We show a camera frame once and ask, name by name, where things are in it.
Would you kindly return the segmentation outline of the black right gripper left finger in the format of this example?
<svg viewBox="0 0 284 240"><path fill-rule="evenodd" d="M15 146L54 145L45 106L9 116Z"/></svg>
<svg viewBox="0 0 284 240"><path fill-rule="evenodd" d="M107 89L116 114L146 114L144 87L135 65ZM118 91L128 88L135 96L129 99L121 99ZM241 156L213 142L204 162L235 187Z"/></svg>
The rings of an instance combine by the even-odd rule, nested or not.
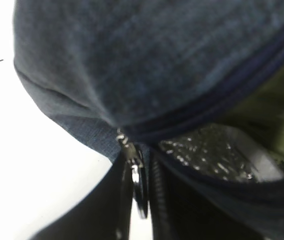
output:
<svg viewBox="0 0 284 240"><path fill-rule="evenodd" d="M120 152L98 185L34 240L127 240L133 198L131 170Z"/></svg>

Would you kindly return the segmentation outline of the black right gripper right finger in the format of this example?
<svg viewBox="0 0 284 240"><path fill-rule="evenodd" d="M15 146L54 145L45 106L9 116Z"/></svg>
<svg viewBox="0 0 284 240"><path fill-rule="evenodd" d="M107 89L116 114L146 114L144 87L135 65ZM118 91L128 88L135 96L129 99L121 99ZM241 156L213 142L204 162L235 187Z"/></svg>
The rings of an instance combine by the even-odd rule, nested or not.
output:
<svg viewBox="0 0 284 240"><path fill-rule="evenodd" d="M155 240L261 240L173 176L154 153L149 162L149 195Z"/></svg>

